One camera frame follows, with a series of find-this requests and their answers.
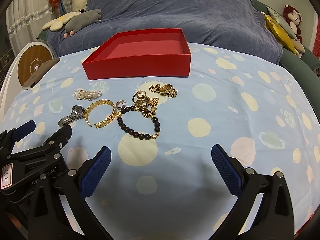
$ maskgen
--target brown case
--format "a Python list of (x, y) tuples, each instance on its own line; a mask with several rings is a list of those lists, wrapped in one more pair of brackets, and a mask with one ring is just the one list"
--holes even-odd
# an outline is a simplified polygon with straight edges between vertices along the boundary
[(48, 60), (44, 62), (23, 84), (22, 88), (24, 90), (28, 90), (33, 88), (42, 78), (43, 76), (58, 62), (60, 61), (59, 57)]

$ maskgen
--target yellow pillow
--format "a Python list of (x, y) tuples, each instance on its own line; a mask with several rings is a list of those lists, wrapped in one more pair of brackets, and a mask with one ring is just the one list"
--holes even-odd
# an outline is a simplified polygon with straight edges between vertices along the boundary
[(273, 35), (281, 41), (281, 43), (286, 47), (288, 50), (290, 50), (295, 55), (298, 55), (297, 50), (295, 49), (289, 35), (287, 32), (277, 23), (274, 19), (271, 18), (271, 16), (264, 14), (264, 17), (266, 19), (266, 22), (268, 26), (270, 27)]

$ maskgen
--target wristwatch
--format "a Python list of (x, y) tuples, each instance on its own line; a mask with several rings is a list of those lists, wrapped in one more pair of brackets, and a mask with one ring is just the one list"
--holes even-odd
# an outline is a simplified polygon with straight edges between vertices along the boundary
[(85, 108), (83, 106), (73, 106), (71, 110), (71, 114), (63, 117), (58, 125), (63, 127), (66, 124), (71, 124), (81, 118), (84, 118)]

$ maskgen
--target white chair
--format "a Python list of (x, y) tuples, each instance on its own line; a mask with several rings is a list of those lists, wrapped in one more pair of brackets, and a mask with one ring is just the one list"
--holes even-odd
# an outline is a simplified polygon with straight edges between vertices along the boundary
[(28, 43), (17, 55), (17, 57), (12, 62), (8, 73), (4, 79), (1, 91), (0, 91), (0, 122), (2, 122), (4, 115), (8, 111), (11, 103), (14, 101), (15, 97), (20, 93), (22, 90), (22, 85), (19, 82), (18, 78), (18, 66), (20, 59), (23, 55), (23, 53), (26, 52), (26, 50), (34, 45), (40, 45), (44, 46), (51, 54), (51, 58), (53, 58), (53, 54), (49, 47), (39, 41), (34, 41)]

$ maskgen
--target red plush bear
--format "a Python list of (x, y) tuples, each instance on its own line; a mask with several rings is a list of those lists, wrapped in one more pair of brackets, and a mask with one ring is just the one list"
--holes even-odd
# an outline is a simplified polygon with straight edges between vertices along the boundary
[(282, 15), (297, 36), (297, 39), (302, 43), (302, 37), (300, 36), (301, 30), (299, 28), (299, 25), (302, 22), (302, 17), (299, 11), (286, 4)]

